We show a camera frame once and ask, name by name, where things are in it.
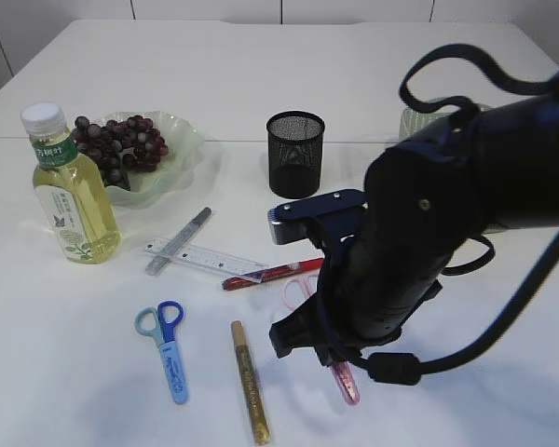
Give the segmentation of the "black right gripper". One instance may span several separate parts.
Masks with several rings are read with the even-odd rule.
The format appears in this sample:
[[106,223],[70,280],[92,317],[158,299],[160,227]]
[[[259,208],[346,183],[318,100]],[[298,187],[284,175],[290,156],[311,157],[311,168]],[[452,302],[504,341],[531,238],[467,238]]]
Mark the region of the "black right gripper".
[[[321,326],[315,298],[316,281],[315,278],[293,278],[288,281],[284,286],[283,300],[292,313],[272,324],[269,338],[279,359],[287,357],[296,348],[312,347],[320,364],[329,367],[348,358],[330,345]],[[364,348],[392,343],[402,335],[402,327],[389,330],[387,336],[378,339],[351,338],[343,334],[336,323],[331,329],[343,349],[356,358],[361,357]]]

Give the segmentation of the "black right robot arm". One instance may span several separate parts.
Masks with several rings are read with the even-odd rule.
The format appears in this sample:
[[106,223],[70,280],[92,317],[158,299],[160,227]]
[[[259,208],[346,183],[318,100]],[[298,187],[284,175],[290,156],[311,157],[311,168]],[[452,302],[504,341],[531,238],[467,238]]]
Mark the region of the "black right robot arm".
[[279,358],[311,347],[323,365],[345,360],[377,382],[413,385],[478,358],[509,329],[558,263],[559,232],[469,346],[430,361],[379,349],[439,293],[439,276],[492,260],[488,252],[451,266],[466,241],[483,241],[492,228],[559,230],[559,73],[520,92],[520,102],[486,112],[460,107],[390,147],[369,166],[360,191],[269,212],[277,244],[308,239],[324,255],[316,292],[270,329]]

